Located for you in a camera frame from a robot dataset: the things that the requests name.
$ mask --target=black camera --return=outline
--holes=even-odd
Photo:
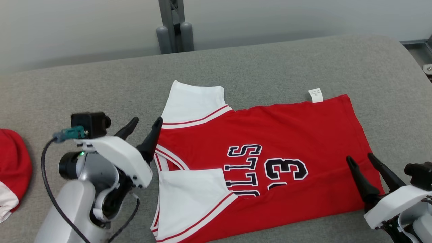
[[[70,115],[70,126],[83,126],[85,139],[103,137],[111,126],[111,119],[103,112],[84,112]]]

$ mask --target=white wall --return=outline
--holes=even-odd
[[[0,0],[0,74],[160,54],[157,0]]]
[[[367,33],[432,35],[431,0],[184,0],[195,49]]]

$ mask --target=padded table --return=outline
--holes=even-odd
[[[54,132],[70,126],[72,113],[105,112],[112,120],[111,135],[137,116],[140,122],[127,139],[137,145],[161,115],[174,80],[222,86],[234,110],[310,100],[308,90],[314,88],[321,88],[324,99],[348,94],[371,149],[405,182],[410,179],[403,173],[407,163],[432,157],[432,84],[399,42],[383,36],[343,35],[32,70],[0,78],[0,128],[22,136],[34,167],[20,208],[0,224],[0,242],[34,240],[51,207],[40,172],[41,151]],[[47,175],[55,195],[66,183],[58,162],[71,150],[77,150],[71,141],[48,149]],[[149,227],[158,178],[151,166],[152,183],[134,189],[141,206],[116,243],[154,242]],[[134,207],[135,200],[127,196],[114,229]],[[363,214],[318,218],[217,242],[391,242],[384,231],[371,230]]]

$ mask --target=printed number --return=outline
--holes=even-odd
[[[243,145],[241,148],[239,146],[229,147],[228,149],[228,157],[241,157],[246,154],[248,156],[259,155],[261,154],[262,146],[258,144],[247,144]],[[246,158],[246,164],[243,165],[224,165],[224,171],[231,171],[235,169],[246,169],[248,171],[255,171],[257,167],[258,157],[248,157]],[[264,169],[266,172],[266,177],[270,180],[277,181],[280,180],[280,173],[292,173],[294,180],[303,180],[309,174],[308,169],[306,168],[305,163],[301,160],[293,160],[293,159],[283,159],[283,158],[272,158],[267,159],[264,163]],[[226,186],[233,187],[236,185],[250,185],[250,186],[258,186],[258,178],[255,172],[246,172],[245,176],[249,178],[249,180],[245,181],[232,181],[227,180]],[[267,186],[267,190],[272,189],[273,187],[277,187],[280,185],[287,185],[286,182],[272,182]],[[260,193],[257,190],[247,190],[247,191],[233,191],[236,195],[253,195],[259,196]]]
[[[301,160],[273,158],[268,159],[264,163],[267,178],[271,180],[279,180],[279,173],[291,173],[293,172],[294,180],[303,180],[308,174],[305,163]]]

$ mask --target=teal connector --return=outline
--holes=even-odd
[[[60,132],[56,132],[53,134],[53,137],[56,138],[56,143],[63,143],[68,139],[82,139],[86,137],[86,131],[83,126],[75,126],[73,128],[66,128],[61,130]]]

